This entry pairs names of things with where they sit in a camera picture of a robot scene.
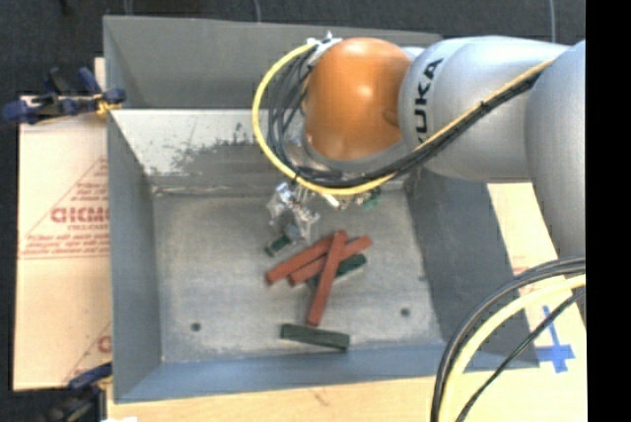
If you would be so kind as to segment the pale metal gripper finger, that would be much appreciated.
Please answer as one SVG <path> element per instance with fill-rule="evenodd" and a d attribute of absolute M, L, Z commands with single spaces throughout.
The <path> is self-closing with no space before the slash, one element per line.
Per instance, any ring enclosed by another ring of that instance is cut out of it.
<path fill-rule="evenodd" d="M 274 229 L 283 229 L 292 219 L 293 191 L 287 182 L 279 183 L 267 203 L 269 223 Z"/>
<path fill-rule="evenodd" d="M 319 214 L 308 206 L 297 206 L 290 211 L 291 220 L 287 226 L 287 235 L 294 242 L 307 242 L 312 237 Z"/>

